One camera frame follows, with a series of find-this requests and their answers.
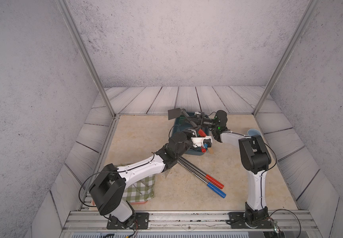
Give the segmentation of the grey hoe red grip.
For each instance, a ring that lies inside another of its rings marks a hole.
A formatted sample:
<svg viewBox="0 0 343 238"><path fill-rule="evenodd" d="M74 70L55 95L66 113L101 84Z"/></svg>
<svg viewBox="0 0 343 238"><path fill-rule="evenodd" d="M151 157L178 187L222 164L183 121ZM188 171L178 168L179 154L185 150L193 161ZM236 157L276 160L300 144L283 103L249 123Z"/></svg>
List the grey hoe red grip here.
<svg viewBox="0 0 343 238"><path fill-rule="evenodd" d="M190 115L185 109L181 109L181 108L176 108L176 109L171 109L168 110L168 120L172 120L172 119L176 119L178 122L174 123L174 125L172 126L172 128L169 131L169 137L172 136L172 134L174 132L176 132L177 130L179 130L180 126L183 125L184 123L188 123L191 125L190 128L194 128L194 129L202 129L203 130L203 137L208 136L210 133L208 132L208 129L205 129L202 126L197 126L194 122L193 122L193 116L194 115Z"/></svg>
<svg viewBox="0 0 343 238"><path fill-rule="evenodd" d="M215 178L211 177L206 172L202 171L200 168L189 162L188 160L184 159L183 157L179 158L179 161L187 165L189 168L193 169L195 172L197 172L200 176L204 177L207 181L211 182L216 187L223 189L224 185L217 181Z"/></svg>

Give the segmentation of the chrome hoe blue grip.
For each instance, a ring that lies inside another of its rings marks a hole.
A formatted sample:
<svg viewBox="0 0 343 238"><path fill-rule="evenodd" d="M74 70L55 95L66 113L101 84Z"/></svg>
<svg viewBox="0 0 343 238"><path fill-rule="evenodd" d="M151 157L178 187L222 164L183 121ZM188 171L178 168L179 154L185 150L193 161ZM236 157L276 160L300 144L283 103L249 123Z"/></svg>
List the chrome hoe blue grip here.
<svg viewBox="0 0 343 238"><path fill-rule="evenodd" d="M197 178L199 178L201 181L203 181L212 191L214 191L217 195L219 195L221 198L225 198L226 194L219 189L218 187L216 187L215 185L213 185L211 182L208 182L206 179L202 178L200 175L198 175L197 173L195 173L193 171L193 169L190 169L188 166L184 165L182 162L178 161L178 163L184 167L185 169L187 169L189 172L191 172L193 175L195 175Z"/></svg>

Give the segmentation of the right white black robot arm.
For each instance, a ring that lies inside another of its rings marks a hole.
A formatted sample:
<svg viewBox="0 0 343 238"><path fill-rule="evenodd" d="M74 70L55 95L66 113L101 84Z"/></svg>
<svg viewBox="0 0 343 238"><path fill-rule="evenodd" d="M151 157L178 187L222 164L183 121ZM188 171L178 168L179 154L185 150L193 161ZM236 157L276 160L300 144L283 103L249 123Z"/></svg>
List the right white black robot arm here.
<svg viewBox="0 0 343 238"><path fill-rule="evenodd" d="M261 135L245 135L227 128L227 113L219 110L210 119L204 113L190 117L194 127L208 128L213 138L239 148L242 166L247 170L248 198L245 203L244 222L250 228L268 219L268 207L265 199L266 174L272 158Z"/></svg>

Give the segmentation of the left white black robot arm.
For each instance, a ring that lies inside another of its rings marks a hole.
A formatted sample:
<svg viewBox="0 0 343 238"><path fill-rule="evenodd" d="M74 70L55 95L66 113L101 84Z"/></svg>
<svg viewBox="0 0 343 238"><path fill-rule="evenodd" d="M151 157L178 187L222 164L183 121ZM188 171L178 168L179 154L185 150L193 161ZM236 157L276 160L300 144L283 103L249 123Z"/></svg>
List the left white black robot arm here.
<svg viewBox="0 0 343 238"><path fill-rule="evenodd" d="M211 138L194 137L189 130L177 132L148 159L121 167L106 165L88 188L100 215L111 214L121 221L131 217L134 212L123 199L124 191L146 177L171 169L190 148L205 147L205 140Z"/></svg>

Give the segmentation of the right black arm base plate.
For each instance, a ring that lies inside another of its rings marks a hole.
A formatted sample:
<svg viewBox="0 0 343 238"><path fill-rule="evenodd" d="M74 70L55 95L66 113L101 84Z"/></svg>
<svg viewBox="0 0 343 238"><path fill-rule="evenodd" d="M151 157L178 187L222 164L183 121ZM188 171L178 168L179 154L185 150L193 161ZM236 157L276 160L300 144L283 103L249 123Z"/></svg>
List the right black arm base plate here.
<svg viewBox="0 0 343 238"><path fill-rule="evenodd" d="M232 229L272 229L274 226L268 217L253 217L246 212L230 212L226 224Z"/></svg>

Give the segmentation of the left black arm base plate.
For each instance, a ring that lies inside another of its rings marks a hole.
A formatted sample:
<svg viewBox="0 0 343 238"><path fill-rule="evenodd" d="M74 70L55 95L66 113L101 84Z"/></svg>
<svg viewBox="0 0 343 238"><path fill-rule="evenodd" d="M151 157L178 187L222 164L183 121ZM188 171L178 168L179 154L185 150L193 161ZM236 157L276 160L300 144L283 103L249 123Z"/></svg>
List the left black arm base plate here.
<svg viewBox="0 0 343 238"><path fill-rule="evenodd" d="M149 225L149 213L138 212L134 213L124 222L121 222L117 217L109 215L107 229L108 230L126 230L139 229L147 230Z"/></svg>

